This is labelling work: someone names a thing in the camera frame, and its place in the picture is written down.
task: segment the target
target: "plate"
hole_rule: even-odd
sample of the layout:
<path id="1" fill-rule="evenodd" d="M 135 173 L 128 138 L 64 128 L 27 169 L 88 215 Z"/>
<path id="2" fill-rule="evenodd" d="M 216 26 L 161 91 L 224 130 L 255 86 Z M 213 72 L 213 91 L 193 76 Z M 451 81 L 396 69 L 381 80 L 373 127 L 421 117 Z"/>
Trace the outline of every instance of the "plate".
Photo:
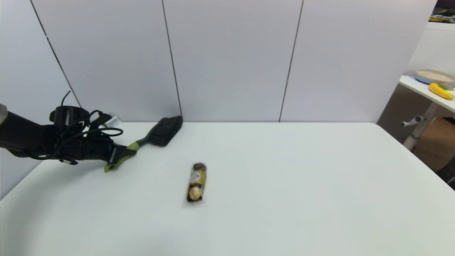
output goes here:
<path id="1" fill-rule="evenodd" d="M 431 84 L 433 82 L 440 84 L 452 84 L 455 82 L 455 77 L 441 71 L 427 68 L 417 70 L 415 78 L 416 80 L 426 84 Z"/>

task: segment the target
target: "ferrero rocher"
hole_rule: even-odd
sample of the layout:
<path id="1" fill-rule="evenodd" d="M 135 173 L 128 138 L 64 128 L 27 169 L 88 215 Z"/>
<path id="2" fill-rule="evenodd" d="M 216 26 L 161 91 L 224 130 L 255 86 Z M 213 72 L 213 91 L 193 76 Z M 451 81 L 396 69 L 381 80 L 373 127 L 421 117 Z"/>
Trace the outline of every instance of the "ferrero rocher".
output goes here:
<path id="1" fill-rule="evenodd" d="M 191 172 L 190 185 L 188 186 L 188 202 L 202 200 L 206 179 L 207 167 L 203 163 L 194 164 Z"/>
<path id="2" fill-rule="evenodd" d="M 197 186 L 194 186 L 190 189 L 189 196 L 191 200 L 196 201 L 198 200 L 202 195 L 202 189 L 200 189 Z"/>

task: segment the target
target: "plastic wrapper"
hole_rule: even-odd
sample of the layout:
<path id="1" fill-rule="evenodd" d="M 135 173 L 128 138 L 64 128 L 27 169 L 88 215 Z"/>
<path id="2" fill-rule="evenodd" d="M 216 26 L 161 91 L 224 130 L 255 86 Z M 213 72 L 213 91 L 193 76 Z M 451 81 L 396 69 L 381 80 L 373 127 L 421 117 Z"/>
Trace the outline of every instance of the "plastic wrapper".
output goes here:
<path id="1" fill-rule="evenodd" d="M 190 181 L 183 207 L 203 204 L 204 192 L 207 182 L 207 166 L 205 163 L 195 163 L 191 169 Z"/>

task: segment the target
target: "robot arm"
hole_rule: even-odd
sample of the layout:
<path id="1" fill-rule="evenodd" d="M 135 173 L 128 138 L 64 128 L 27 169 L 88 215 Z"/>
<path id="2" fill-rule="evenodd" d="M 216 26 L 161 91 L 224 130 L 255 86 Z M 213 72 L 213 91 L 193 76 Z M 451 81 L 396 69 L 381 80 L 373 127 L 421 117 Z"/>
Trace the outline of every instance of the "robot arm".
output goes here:
<path id="1" fill-rule="evenodd" d="M 90 121 L 90 117 L 99 117 Z M 76 160 L 99 159 L 116 164 L 124 156 L 135 155 L 135 150 L 115 144 L 111 139 L 123 133 L 118 128 L 99 128 L 112 120 L 112 116 L 101 111 L 89 113 L 83 108 L 59 106 L 50 115 L 51 125 L 39 125 L 9 112 L 0 104 L 0 147 L 6 148 L 17 157 L 33 159 L 58 159 L 70 164 Z M 103 130 L 116 130 L 109 135 Z"/>

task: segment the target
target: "banana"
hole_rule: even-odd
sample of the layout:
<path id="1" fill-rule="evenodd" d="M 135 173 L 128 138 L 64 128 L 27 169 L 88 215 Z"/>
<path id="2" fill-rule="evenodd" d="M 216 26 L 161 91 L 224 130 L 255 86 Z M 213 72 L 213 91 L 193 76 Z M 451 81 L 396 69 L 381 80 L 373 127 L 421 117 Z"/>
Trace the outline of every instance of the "banana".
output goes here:
<path id="1" fill-rule="evenodd" d="M 443 97 L 444 99 L 452 99 L 454 96 L 452 95 L 452 93 L 444 90 L 443 88 L 439 87 L 439 85 L 437 83 L 431 83 L 429 86 L 428 86 L 428 89 L 438 95 L 438 96 L 441 96 Z"/>

